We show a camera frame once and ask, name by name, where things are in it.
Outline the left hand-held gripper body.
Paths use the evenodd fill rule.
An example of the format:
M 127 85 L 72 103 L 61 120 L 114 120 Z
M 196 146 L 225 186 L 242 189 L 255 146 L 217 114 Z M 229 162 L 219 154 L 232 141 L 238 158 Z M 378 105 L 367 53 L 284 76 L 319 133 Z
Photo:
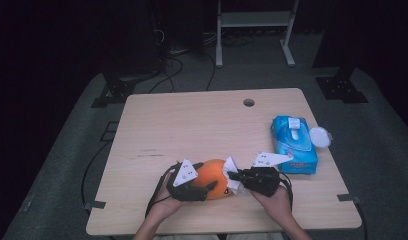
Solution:
M 182 202 L 205 201 L 209 190 L 207 187 L 193 186 L 197 178 L 196 165 L 184 159 L 175 165 L 166 185 L 167 190 L 174 199 Z

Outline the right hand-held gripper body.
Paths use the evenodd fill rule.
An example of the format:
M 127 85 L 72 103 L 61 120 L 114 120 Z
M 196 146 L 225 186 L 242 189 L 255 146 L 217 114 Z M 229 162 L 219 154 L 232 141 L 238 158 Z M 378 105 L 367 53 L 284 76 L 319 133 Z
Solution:
M 248 177 L 246 181 L 254 181 L 252 191 L 267 197 L 272 196 L 278 187 L 283 184 L 290 197 L 293 196 L 290 179 L 276 169 L 276 166 L 291 160 L 291 157 L 283 154 L 261 152 L 257 155 L 249 169 L 243 169 L 242 173 Z

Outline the orange round fruit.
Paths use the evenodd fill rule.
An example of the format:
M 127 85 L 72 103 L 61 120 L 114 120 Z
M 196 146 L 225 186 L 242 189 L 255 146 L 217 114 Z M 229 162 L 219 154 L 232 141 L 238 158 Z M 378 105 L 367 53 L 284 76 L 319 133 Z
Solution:
M 225 161 L 222 159 L 212 159 L 203 163 L 197 170 L 198 177 L 193 180 L 194 187 L 208 187 L 213 182 L 217 182 L 212 190 L 207 193 L 208 200 L 220 199 L 231 194 L 227 184 L 228 181 L 223 173 Z

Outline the white wet wipe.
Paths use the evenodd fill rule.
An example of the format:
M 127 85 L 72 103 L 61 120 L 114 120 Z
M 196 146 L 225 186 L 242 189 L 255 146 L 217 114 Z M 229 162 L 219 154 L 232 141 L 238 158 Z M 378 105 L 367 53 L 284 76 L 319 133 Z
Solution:
M 243 184 L 239 180 L 232 180 L 229 176 L 230 173 L 237 173 L 238 168 L 235 161 L 228 157 L 225 160 L 222 168 L 223 175 L 227 180 L 227 188 L 235 195 L 242 194 L 245 190 Z

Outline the blue wet wipes pack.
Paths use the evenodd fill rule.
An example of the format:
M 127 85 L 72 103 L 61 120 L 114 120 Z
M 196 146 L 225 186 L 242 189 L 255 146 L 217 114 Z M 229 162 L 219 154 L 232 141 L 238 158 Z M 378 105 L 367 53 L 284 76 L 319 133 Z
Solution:
M 289 161 L 278 165 L 281 172 L 288 174 L 315 174 L 318 165 L 316 149 L 328 148 L 332 141 L 325 128 L 310 128 L 302 117 L 276 116 L 271 132 L 276 152 L 290 157 Z

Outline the person's right hand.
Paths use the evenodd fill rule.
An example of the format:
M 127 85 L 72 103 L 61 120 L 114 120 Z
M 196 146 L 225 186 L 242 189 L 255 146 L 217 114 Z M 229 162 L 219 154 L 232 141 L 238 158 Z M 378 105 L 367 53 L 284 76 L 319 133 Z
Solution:
M 251 195 L 262 205 L 272 220 L 280 223 L 292 216 L 289 195 L 285 187 L 279 186 L 270 197 L 255 191 L 251 191 Z

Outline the person's left hand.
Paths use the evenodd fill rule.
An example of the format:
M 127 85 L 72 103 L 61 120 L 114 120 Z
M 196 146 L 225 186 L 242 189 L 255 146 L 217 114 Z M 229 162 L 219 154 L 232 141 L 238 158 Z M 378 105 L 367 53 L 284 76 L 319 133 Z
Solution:
M 163 184 L 158 192 L 156 202 L 150 210 L 150 215 L 158 219 L 166 219 L 185 205 L 186 202 L 174 199 L 167 190 L 166 184 Z

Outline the gray tape strip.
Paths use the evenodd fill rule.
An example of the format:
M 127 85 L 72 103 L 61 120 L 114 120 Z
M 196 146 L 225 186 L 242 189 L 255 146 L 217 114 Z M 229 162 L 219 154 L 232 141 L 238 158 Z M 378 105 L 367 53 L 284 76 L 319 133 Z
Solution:
M 102 201 L 93 201 L 93 202 L 86 202 L 83 205 L 85 210 L 91 211 L 93 208 L 104 209 L 106 203 Z
M 352 201 L 355 204 L 359 204 L 361 202 L 357 196 L 351 194 L 338 194 L 337 198 L 340 202 Z

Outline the black stand base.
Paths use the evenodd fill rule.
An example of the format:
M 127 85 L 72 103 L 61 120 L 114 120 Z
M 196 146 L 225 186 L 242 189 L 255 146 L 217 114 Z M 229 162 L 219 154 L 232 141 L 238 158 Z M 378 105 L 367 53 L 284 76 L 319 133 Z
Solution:
M 316 82 L 327 100 L 341 100 L 347 104 L 367 103 L 365 95 L 351 82 L 354 66 L 341 66 L 335 75 L 317 77 Z
M 136 87 L 134 80 L 121 80 L 115 73 L 103 74 L 105 85 L 99 97 L 95 98 L 92 108 L 105 108 L 109 104 L 125 103 Z

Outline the white metal stand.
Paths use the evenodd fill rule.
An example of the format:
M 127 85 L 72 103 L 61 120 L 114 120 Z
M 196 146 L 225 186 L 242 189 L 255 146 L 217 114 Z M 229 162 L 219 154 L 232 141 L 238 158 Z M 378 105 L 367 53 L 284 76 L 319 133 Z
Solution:
M 222 29 L 223 28 L 253 28 L 253 27 L 285 27 L 286 34 L 280 40 L 280 46 L 289 67 L 296 65 L 289 48 L 297 9 L 300 0 L 292 0 L 289 11 L 267 11 L 267 12 L 223 12 L 222 0 L 217 1 L 217 26 L 215 65 L 223 66 Z

